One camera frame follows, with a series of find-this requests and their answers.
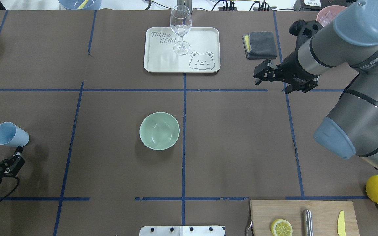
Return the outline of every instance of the white mounting plate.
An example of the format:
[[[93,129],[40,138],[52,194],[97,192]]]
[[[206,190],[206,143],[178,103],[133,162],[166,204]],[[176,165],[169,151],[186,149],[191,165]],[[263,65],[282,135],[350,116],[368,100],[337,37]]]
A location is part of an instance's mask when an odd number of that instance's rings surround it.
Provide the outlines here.
[[[224,226],[145,226],[139,236],[225,236]]]
[[[170,27],[149,28],[145,35],[145,70],[152,73],[214,73],[220,69],[220,37],[216,28],[192,27],[183,36],[183,41],[191,47],[183,56],[173,51],[173,45],[179,40]]]

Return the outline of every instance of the wine glass base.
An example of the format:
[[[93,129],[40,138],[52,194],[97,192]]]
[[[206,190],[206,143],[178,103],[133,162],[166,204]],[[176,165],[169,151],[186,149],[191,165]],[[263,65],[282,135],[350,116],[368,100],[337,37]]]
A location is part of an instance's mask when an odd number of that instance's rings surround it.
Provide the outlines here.
[[[190,51],[190,45],[188,42],[185,42],[183,41],[183,44],[182,42],[177,42],[174,44],[173,46],[173,51],[177,54],[177,55],[186,55],[189,53]]]

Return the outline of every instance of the bear drawing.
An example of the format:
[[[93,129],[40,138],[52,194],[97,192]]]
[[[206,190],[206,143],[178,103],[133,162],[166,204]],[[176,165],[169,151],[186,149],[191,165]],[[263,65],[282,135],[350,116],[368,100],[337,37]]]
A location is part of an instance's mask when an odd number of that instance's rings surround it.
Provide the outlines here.
[[[212,70],[215,66],[212,52],[207,52],[205,54],[191,52],[190,56],[192,57],[192,60],[190,61],[189,66],[192,70]]]

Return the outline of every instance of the lemon slice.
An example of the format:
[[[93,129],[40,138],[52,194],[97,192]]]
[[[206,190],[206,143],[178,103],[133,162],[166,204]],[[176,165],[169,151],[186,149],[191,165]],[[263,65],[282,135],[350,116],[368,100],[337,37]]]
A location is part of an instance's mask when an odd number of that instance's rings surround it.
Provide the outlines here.
[[[292,236],[293,227],[288,221],[277,219],[270,225],[270,231],[273,236]]]

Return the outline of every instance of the wine glass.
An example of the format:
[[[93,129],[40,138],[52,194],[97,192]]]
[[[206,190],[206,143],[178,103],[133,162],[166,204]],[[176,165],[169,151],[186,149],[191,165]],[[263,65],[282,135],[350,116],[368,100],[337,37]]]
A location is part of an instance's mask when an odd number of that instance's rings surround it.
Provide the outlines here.
[[[173,50],[177,55],[186,55],[190,51],[189,43],[183,41],[183,36],[189,33],[192,27],[192,18],[190,10],[185,5],[177,5],[171,9],[170,27],[175,34],[180,36],[180,42],[173,46]]]

